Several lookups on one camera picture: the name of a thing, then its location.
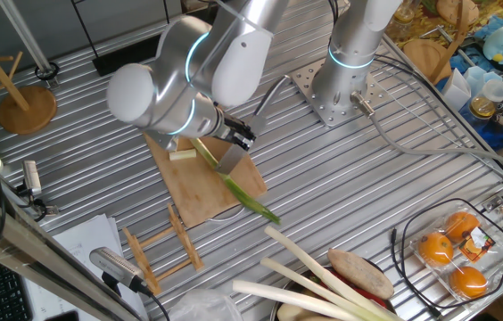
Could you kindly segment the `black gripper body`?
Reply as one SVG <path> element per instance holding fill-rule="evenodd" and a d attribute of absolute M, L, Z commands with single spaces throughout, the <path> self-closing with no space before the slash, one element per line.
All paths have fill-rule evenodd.
<path fill-rule="evenodd" d="M 251 141 L 251 128 L 242 120 L 225 114 L 221 139 L 231 144 L 249 144 Z"/>

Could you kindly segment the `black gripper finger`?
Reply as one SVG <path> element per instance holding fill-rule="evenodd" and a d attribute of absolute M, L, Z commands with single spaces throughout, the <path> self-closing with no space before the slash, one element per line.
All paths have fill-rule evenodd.
<path fill-rule="evenodd" d="M 241 119 L 235 119 L 235 132 L 248 138 L 253 137 L 253 140 L 256 139 L 256 135 L 254 134 L 252 127 Z"/>
<path fill-rule="evenodd" d="M 253 145 L 253 137 L 248 138 L 242 134 L 234 133 L 232 143 L 241 147 L 245 151 L 249 151 Z"/>

